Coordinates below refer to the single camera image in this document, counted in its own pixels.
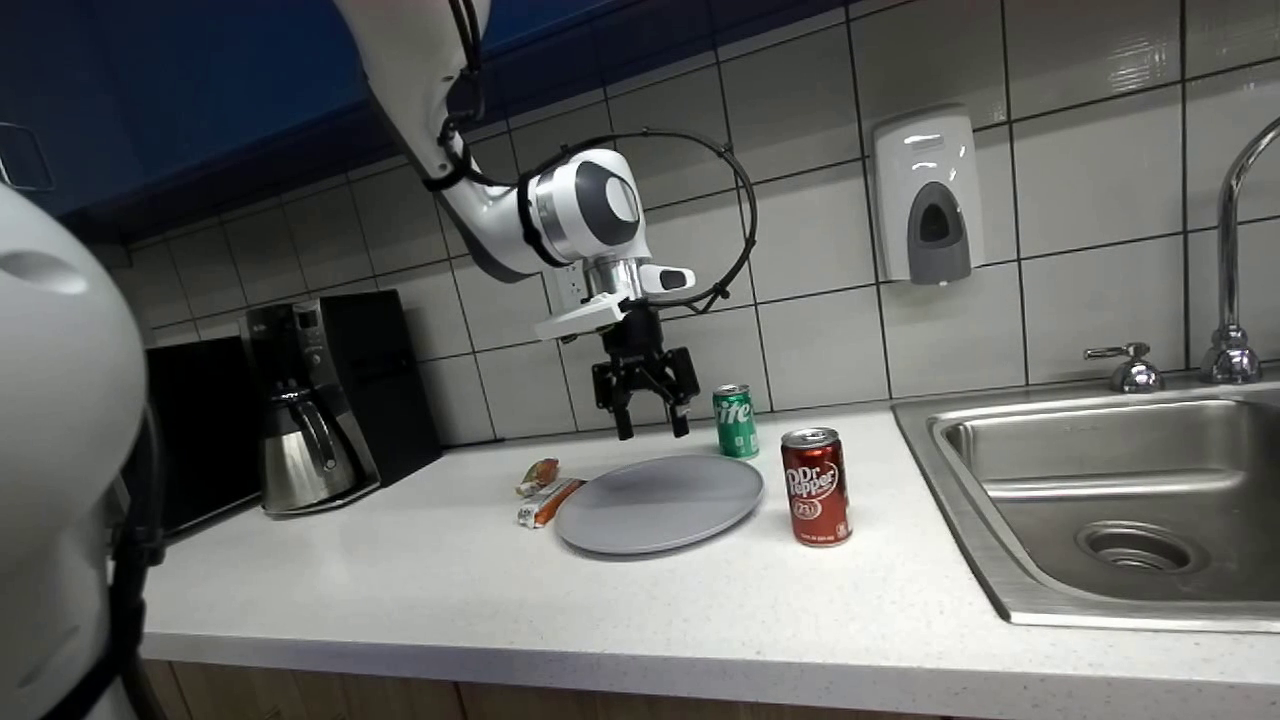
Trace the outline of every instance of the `coca-cola can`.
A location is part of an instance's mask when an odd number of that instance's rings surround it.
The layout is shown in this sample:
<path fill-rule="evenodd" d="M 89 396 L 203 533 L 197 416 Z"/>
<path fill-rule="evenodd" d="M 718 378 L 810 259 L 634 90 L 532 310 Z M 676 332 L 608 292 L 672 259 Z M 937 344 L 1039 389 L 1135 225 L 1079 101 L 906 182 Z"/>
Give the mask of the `coca-cola can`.
<path fill-rule="evenodd" d="M 847 485 L 845 448 L 834 428 L 798 428 L 784 435 L 784 476 L 793 503 L 793 533 L 802 545 L 845 545 L 847 525 Z"/>

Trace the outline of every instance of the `sink basin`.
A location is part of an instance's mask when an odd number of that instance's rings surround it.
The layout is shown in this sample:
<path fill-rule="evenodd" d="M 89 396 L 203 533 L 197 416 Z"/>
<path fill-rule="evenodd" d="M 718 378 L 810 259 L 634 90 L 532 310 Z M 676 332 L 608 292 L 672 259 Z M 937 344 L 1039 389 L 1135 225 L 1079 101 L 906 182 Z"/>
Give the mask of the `sink basin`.
<path fill-rule="evenodd" d="M 1004 620 L 1280 633 L 1280 382 L 897 419 Z"/>

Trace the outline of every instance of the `white countertop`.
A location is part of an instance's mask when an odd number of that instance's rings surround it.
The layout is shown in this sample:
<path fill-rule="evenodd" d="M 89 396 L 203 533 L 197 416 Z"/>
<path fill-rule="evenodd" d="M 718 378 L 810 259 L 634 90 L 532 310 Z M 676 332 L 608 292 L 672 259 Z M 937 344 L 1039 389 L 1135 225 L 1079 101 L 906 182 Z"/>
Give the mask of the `white countertop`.
<path fill-rule="evenodd" d="M 793 539 L 778 441 L 845 435 L 858 534 Z M 1004 622 L 888 411 L 762 419 L 766 503 L 657 559 L 515 526 L 540 457 L 569 476 L 712 452 L 611 435 L 448 452 L 331 516 L 244 510 L 149 582 L 154 661 L 493 680 L 948 717 L 1280 717 L 1280 636 Z"/>

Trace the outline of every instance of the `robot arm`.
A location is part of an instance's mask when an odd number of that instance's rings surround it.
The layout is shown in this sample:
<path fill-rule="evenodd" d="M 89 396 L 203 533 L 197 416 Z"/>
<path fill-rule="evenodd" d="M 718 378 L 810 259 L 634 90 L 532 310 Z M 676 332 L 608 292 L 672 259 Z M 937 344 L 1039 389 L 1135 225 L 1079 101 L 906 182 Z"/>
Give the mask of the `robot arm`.
<path fill-rule="evenodd" d="M 464 77 L 489 22 L 489 0 L 338 0 L 367 86 L 403 149 L 460 225 L 478 264 L 515 284 L 578 259 L 592 271 L 592 296 L 536 322 L 540 341 L 611 328 L 644 296 L 684 292 L 689 268 L 651 264 L 634 168 L 611 149 L 565 154 L 511 182 L 481 178 L 464 134 L 448 123 L 448 86 Z"/>

